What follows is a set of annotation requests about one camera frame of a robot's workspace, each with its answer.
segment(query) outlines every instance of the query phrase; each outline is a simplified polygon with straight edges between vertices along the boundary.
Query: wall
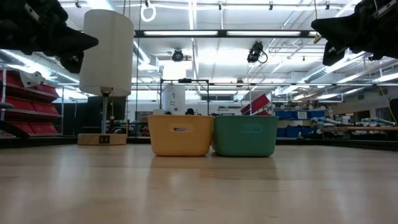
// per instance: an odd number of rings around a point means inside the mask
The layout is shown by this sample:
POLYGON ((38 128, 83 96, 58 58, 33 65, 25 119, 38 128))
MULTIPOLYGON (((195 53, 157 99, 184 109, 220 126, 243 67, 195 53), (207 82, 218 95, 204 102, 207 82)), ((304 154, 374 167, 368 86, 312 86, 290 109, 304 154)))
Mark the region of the wall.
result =
MULTIPOLYGON (((210 113, 219 113, 219 106, 241 106, 241 103, 210 103, 209 111, 210 113)), ((192 108, 194 111, 198 111, 200 114, 207 115, 207 103, 206 102, 186 102, 185 110, 192 108)), ((159 103, 138 103, 137 111, 153 111, 154 109, 159 109, 159 103)), ((127 109, 127 117, 130 121, 135 120, 136 103, 130 102, 127 109)), ((222 111, 222 113, 234 113, 235 115, 240 115, 240 109, 229 109, 228 111, 222 111)))
POLYGON ((345 103, 338 103, 332 106, 333 114, 351 113, 369 110, 371 117, 376 117, 376 110, 389 106, 389 98, 398 98, 398 88, 389 87, 388 94, 381 96, 377 89, 364 94, 364 100, 358 100, 358 94, 345 98, 345 103))

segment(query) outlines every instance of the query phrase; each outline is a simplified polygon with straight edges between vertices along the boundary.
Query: shelving unit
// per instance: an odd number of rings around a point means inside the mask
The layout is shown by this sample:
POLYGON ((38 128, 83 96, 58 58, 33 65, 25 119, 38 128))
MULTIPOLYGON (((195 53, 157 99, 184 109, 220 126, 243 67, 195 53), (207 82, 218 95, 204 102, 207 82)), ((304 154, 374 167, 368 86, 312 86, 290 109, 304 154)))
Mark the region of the shelving unit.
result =
MULTIPOLYGON (((41 83, 34 87, 24 87, 19 71, 0 70, 0 99, 14 106, 1 111, 1 121, 6 121, 24 130, 31 137, 60 136, 53 122, 63 118, 54 105, 59 98, 55 87, 41 83)), ((0 136, 10 137, 0 132, 0 136)))

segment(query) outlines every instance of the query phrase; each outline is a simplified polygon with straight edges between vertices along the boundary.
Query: blue storage bin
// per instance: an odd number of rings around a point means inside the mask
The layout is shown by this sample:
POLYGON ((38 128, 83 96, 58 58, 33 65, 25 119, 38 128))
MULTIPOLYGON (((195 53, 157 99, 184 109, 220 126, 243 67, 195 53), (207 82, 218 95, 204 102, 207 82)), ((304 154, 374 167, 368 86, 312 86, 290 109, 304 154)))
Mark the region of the blue storage bin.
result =
POLYGON ((308 136, 311 132, 317 133, 316 128, 302 128, 301 129, 301 136, 308 136))
POLYGON ((286 137, 286 129, 285 128, 278 128, 278 131, 276 132, 276 136, 278 138, 286 137))
POLYGON ((309 118, 321 118, 325 116, 324 111, 310 111, 309 112, 310 117, 309 118))
POLYGON ((286 128, 286 137, 297 138, 301 132, 301 128, 286 128))
POLYGON ((275 116, 278 116, 279 119, 290 119, 293 118, 293 111, 276 111, 275 116))
MULTIPOLYGON (((310 119, 309 112, 306 112, 306 111, 300 111, 300 112, 305 112, 305 113, 307 113, 307 119, 310 119)), ((298 119, 298 118, 299 118, 299 112, 298 112, 298 111, 294 111, 294 112, 293 112, 293 117, 294 117, 295 119, 298 119)))

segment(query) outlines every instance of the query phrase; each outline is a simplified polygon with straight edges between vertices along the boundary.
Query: ceiling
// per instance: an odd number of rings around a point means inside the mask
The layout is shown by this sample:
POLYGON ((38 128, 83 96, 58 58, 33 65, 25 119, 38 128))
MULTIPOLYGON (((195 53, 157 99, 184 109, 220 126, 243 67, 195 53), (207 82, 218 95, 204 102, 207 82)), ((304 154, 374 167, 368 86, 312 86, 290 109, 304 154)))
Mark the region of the ceiling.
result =
MULTIPOLYGON (((129 17, 135 30, 312 30, 310 24, 316 18, 346 16, 353 13, 354 6, 360 0, 317 0, 315 11, 313 0, 278 0, 274 1, 274 7, 269 10, 269 1, 264 0, 151 0, 156 8, 156 16, 153 21, 144 22, 140 19, 140 5, 145 7, 145 1, 126 1, 123 7, 122 0, 79 0, 81 8, 75 6, 75 0, 59 0, 69 14, 67 24, 77 30, 83 30, 84 15, 87 11, 96 7, 93 2, 108 1, 115 11, 129 17), (326 3, 330 3, 330 9, 326 10, 326 3)), ((151 11, 145 11, 145 16, 150 17, 151 11)), ((381 63, 392 60, 384 58, 381 62, 370 62, 358 57, 350 63, 344 63, 341 67, 326 68, 322 65, 323 49, 326 41, 321 40, 314 44, 313 39, 270 39, 270 38, 147 38, 140 39, 139 48, 146 55, 155 55, 160 59, 159 64, 170 63, 170 52, 182 49, 190 58, 194 54, 193 42, 197 46, 195 56, 198 64, 197 74, 192 69, 192 61, 188 61, 187 78, 209 79, 211 82, 236 82, 243 78, 245 82, 253 83, 289 83, 302 82, 306 77, 313 76, 316 71, 326 70, 317 75, 317 80, 327 83, 335 83, 339 80, 362 72, 381 63), (268 52, 267 63, 253 67, 249 66, 246 59, 252 44, 260 40, 268 52)), ((133 64, 133 80, 139 82, 151 82, 159 80, 157 72, 138 70, 137 62, 133 64)), ((355 82, 369 82, 358 77, 355 82)), ((156 86, 139 86, 140 90, 155 90, 156 86)), ((276 86, 258 86, 255 91, 275 90, 276 86)), ((214 86, 213 90, 239 90, 235 86, 227 88, 214 86)), ((325 88, 316 88, 322 95, 325 88)), ((311 88, 293 88, 281 91, 281 96, 293 93, 294 96, 315 91, 311 88)))

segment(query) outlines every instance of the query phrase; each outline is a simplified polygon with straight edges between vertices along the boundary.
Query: white cylinder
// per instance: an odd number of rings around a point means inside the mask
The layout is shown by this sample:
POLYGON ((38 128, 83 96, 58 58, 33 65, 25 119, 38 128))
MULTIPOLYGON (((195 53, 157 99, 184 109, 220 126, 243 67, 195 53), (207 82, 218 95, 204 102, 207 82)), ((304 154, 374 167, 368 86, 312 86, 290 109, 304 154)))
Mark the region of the white cylinder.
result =
POLYGON ((162 109, 172 114, 185 114, 185 86, 169 85, 163 90, 162 109))
POLYGON ((85 51, 80 72, 80 90, 102 95, 113 88, 112 95, 131 94, 134 25, 125 16, 109 10, 94 9, 85 14, 84 32, 99 40, 85 51))

